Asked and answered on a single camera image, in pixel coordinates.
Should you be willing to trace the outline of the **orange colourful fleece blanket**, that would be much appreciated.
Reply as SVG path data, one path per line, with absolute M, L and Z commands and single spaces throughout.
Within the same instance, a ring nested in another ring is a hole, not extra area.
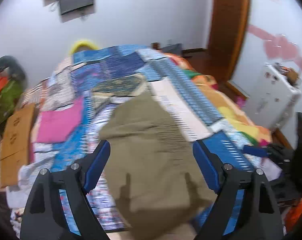
M 198 73 L 186 59 L 178 55 L 165 53 L 165 56 L 184 71 L 237 132 L 244 135 L 255 146 L 267 146 L 272 143 L 271 132 L 267 128 L 255 125 L 236 103 L 220 92 L 213 76 Z

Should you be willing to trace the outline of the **olive khaki pants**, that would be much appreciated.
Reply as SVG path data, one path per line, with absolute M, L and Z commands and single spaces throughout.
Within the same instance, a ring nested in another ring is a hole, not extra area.
M 99 136 L 111 145 L 104 174 L 134 239 L 155 239 L 216 200 L 173 117 L 149 92 L 119 105 Z

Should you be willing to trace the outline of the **yellow plush toy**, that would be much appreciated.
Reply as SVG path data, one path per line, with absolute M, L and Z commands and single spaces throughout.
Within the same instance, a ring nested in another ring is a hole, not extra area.
M 97 46 L 94 42 L 90 40 L 77 40 L 71 45 L 71 49 L 69 51 L 69 55 L 73 55 L 80 51 L 86 50 L 99 50 L 99 46 Z

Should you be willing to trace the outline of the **pink cloth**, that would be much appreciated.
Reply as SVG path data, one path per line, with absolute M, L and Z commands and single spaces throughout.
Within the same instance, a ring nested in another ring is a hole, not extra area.
M 80 125 L 83 110 L 84 98 L 80 97 L 68 109 L 41 112 L 34 142 L 52 144 L 66 141 L 68 136 Z

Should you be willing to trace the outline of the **blue patchwork patterned quilt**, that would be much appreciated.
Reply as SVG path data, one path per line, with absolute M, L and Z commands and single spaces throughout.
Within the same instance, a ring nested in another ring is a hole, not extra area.
M 97 145 L 100 129 L 117 105 L 150 89 L 177 122 L 187 141 L 209 135 L 209 117 L 222 124 L 223 132 L 238 148 L 253 145 L 226 120 L 165 52 L 137 45 L 86 50 L 73 54 L 58 65 L 49 79 L 26 91 L 24 106 L 34 103 L 41 112 L 68 109 L 77 97 L 84 97 L 82 120 L 66 141 L 34 142 L 40 119 L 31 129 L 32 162 L 20 168 L 18 185 L 6 188 L 10 222 L 20 233 L 27 197 L 42 167 L 56 170 Z

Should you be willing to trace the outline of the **white suitcase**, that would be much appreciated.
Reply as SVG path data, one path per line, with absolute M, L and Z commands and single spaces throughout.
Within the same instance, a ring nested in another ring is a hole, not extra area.
M 286 124 L 301 95 L 274 64 L 266 63 L 243 111 L 257 126 L 273 132 Z

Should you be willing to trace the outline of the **pink heart wall decoration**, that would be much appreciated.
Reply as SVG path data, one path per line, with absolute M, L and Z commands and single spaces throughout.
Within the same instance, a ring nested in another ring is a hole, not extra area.
M 248 26 L 248 33 L 263 40 L 264 52 L 268 59 L 293 61 L 302 70 L 302 56 L 300 55 L 299 46 L 289 42 L 286 35 L 272 35 L 251 24 Z

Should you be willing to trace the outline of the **brown wooden door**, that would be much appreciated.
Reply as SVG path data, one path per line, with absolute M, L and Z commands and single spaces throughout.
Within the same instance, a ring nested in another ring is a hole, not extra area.
M 235 70 L 249 9 L 250 0 L 213 0 L 208 53 L 217 81 L 228 81 Z

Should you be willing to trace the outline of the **brown cardboard box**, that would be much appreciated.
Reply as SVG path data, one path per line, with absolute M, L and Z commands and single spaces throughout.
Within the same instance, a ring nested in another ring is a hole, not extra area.
M 29 164 L 30 132 L 35 104 L 31 103 L 8 118 L 0 149 L 0 187 L 18 183 L 18 172 Z

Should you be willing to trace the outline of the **green bag clutter pile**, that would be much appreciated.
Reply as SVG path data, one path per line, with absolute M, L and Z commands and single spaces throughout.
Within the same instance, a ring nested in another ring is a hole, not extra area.
M 0 57 L 0 125 L 6 122 L 27 86 L 27 76 L 13 56 Z

